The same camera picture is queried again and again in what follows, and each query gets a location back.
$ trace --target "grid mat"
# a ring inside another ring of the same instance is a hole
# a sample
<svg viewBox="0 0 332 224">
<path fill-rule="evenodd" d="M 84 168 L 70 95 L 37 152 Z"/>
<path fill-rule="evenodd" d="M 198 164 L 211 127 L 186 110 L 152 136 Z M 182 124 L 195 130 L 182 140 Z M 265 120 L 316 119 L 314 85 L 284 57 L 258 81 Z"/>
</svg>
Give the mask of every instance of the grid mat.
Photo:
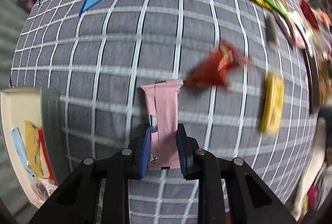
<svg viewBox="0 0 332 224">
<path fill-rule="evenodd" d="M 316 116 L 308 113 L 303 58 L 281 31 L 279 52 L 265 46 L 261 7 L 248 0 L 102 0 L 79 17 L 84 0 L 41 2 L 25 23 L 11 77 L 14 85 L 60 92 L 71 169 L 88 156 L 111 156 L 141 133 L 148 118 L 140 85 L 185 78 L 220 35 L 255 67 L 229 74 L 230 93 L 183 87 L 179 122 L 217 157 L 242 157 L 287 200 L 306 164 Z M 287 2 L 299 9 L 296 0 Z M 285 80 L 276 138 L 257 134 L 268 71 Z M 195 223 L 197 208 L 198 182 L 183 180 L 179 170 L 149 171 L 130 182 L 132 223 Z"/>
</svg>

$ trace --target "gray mat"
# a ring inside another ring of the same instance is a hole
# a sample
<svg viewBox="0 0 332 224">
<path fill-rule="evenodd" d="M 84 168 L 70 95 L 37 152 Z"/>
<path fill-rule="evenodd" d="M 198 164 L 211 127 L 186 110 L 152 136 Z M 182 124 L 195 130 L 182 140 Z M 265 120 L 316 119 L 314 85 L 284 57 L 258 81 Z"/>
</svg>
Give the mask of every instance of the gray mat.
<svg viewBox="0 0 332 224">
<path fill-rule="evenodd" d="M 248 50 L 255 67 L 229 74 L 230 93 L 182 88 L 179 122 L 216 156 L 244 158 L 286 201 L 307 161 L 316 116 L 308 114 L 301 54 L 289 50 L 280 31 L 280 52 L 265 47 L 261 7 L 248 0 L 102 0 L 78 17 L 84 0 L 41 1 L 19 39 L 12 80 L 60 92 L 71 169 L 87 156 L 102 159 L 123 148 L 147 122 L 140 85 L 185 78 L 220 35 Z M 285 80 L 276 139 L 257 132 L 267 70 Z M 148 172 L 143 181 L 130 182 L 133 223 L 194 223 L 197 186 L 179 170 Z"/>
</svg>

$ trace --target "barcode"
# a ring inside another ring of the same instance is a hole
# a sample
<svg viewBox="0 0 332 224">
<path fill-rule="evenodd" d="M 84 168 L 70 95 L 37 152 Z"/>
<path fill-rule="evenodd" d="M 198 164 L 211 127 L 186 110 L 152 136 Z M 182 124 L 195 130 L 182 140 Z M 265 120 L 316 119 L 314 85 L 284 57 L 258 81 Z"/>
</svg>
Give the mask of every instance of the barcode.
<svg viewBox="0 0 332 224">
<path fill-rule="evenodd" d="M 279 108 L 279 107 L 281 107 L 281 104 L 282 104 L 282 99 L 280 97 L 278 97 L 276 99 L 276 106 Z"/>
<path fill-rule="evenodd" d="M 275 120 L 276 120 L 276 114 L 277 114 L 277 111 L 276 109 L 274 108 L 273 111 L 272 111 L 272 115 L 271 115 L 271 121 L 270 121 L 270 124 L 274 124 Z"/>
<path fill-rule="evenodd" d="M 283 92 L 283 86 L 281 84 L 277 86 L 277 92 L 278 94 L 281 94 Z"/>
</svg>

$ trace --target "red snack package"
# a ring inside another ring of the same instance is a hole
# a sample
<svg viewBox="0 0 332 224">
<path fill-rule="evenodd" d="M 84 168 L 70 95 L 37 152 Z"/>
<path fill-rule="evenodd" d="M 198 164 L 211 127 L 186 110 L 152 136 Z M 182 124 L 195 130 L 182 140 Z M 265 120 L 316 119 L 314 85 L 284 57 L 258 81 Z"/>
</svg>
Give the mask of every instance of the red snack package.
<svg viewBox="0 0 332 224">
<path fill-rule="evenodd" d="M 303 15 L 308 20 L 311 27 L 315 30 L 319 30 L 319 25 L 318 25 L 317 18 L 315 17 L 315 14 L 313 13 L 313 10 L 308 5 L 308 3 L 305 0 L 301 0 L 300 7 L 301 7 L 301 10 L 303 12 Z"/>
<path fill-rule="evenodd" d="M 207 87 L 211 85 L 222 85 L 226 88 L 227 70 L 250 63 L 240 51 L 229 42 L 220 39 L 219 48 L 210 53 L 209 58 L 199 65 L 194 73 L 184 82 L 184 85 Z"/>
<path fill-rule="evenodd" d="M 55 185 L 58 185 L 57 182 L 56 182 L 54 173 L 53 173 L 51 163 L 49 162 L 49 156 L 48 156 L 47 151 L 46 151 L 44 132 L 43 132 L 42 129 L 38 129 L 38 136 L 39 136 L 39 141 L 40 141 L 41 147 L 43 149 L 43 154 L 44 154 L 44 158 L 45 158 L 45 161 L 46 161 L 46 165 L 47 165 L 47 168 L 49 170 L 49 179 L 53 180 L 55 182 L 54 183 Z"/>
</svg>

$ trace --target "pink snack bar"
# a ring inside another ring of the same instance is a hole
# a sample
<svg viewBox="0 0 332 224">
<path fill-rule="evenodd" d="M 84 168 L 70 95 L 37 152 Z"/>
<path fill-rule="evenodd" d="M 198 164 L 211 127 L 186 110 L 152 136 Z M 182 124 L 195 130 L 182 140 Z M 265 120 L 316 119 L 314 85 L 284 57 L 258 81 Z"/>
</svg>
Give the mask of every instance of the pink snack bar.
<svg viewBox="0 0 332 224">
<path fill-rule="evenodd" d="M 178 130 L 178 93 L 182 79 L 143 85 L 146 108 L 151 128 L 150 170 L 178 169 L 179 155 L 176 146 Z"/>
</svg>

